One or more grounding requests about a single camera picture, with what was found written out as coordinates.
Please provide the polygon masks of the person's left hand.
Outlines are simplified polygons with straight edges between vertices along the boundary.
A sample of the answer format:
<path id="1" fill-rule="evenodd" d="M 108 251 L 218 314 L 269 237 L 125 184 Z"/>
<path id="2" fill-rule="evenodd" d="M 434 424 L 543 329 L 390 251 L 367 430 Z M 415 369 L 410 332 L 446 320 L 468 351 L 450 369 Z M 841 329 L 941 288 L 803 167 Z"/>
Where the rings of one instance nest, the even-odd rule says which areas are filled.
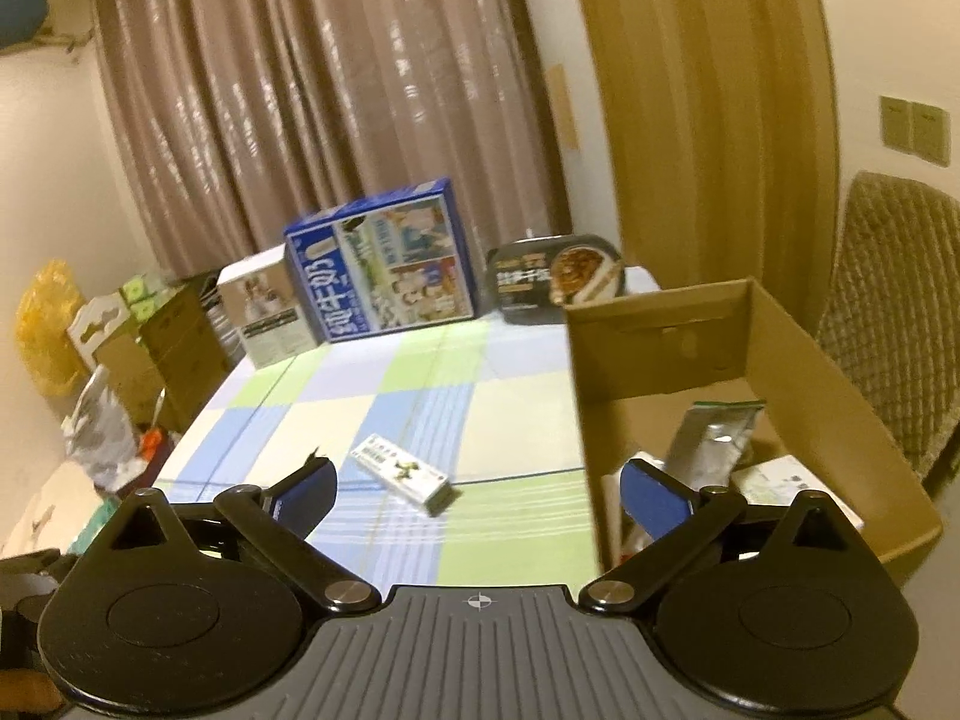
<path id="1" fill-rule="evenodd" d="M 62 707 L 64 698 L 47 674 L 32 670 L 0 671 L 0 712 L 44 713 Z"/>

